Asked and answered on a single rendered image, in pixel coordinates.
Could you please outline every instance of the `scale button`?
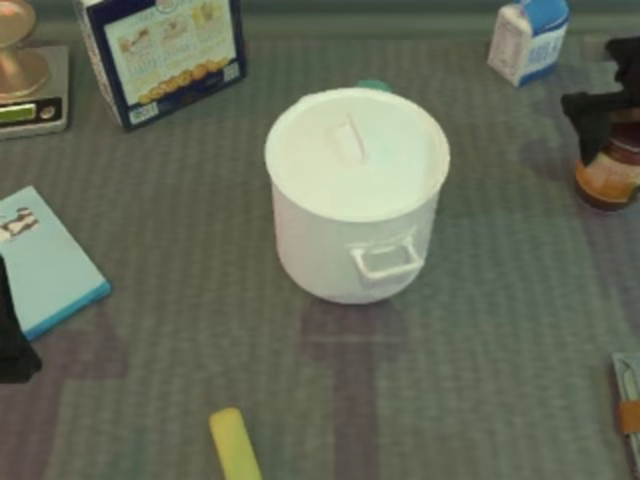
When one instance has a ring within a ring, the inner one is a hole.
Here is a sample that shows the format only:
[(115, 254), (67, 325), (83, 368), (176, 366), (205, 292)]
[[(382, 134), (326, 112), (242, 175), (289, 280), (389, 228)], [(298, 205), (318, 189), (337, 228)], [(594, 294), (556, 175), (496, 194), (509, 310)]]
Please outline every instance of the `scale button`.
[(56, 107), (44, 107), (40, 110), (40, 118), (42, 120), (51, 120), (56, 114)]

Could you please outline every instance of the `light blue book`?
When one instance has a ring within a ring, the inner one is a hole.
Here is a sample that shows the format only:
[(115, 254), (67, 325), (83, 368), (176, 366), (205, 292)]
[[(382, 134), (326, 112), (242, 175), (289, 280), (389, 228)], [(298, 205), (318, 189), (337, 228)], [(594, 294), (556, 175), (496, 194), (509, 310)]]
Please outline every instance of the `light blue book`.
[(33, 187), (0, 201), (0, 255), (28, 340), (111, 293), (109, 282)]

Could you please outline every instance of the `white lid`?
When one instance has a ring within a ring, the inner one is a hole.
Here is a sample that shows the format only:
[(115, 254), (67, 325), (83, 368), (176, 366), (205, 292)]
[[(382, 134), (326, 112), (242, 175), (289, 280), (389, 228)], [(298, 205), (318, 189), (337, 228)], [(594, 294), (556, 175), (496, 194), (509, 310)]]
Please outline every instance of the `white lid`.
[(271, 180), (292, 202), (349, 222), (418, 208), (449, 171), (438, 123), (416, 104), (368, 88), (303, 97), (276, 121), (265, 154)]

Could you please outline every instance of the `white pot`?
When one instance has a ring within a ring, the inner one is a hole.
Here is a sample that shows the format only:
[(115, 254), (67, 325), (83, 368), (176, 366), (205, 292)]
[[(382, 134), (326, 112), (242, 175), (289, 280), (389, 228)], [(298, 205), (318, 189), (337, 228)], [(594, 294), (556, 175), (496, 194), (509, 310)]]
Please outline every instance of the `white pot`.
[(310, 95), (266, 145), (278, 255), (303, 289), (366, 304), (406, 288), (427, 257), (449, 145), (422, 108), (392, 93)]

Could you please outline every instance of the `kitchen scale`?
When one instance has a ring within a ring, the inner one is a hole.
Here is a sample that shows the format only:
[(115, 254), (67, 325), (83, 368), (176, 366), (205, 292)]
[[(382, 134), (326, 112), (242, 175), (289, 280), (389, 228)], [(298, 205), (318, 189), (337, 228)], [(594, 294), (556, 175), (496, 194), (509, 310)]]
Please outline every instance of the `kitchen scale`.
[(35, 30), (24, 0), (0, 0), (0, 140), (56, 133), (69, 118), (69, 50), (18, 48)]

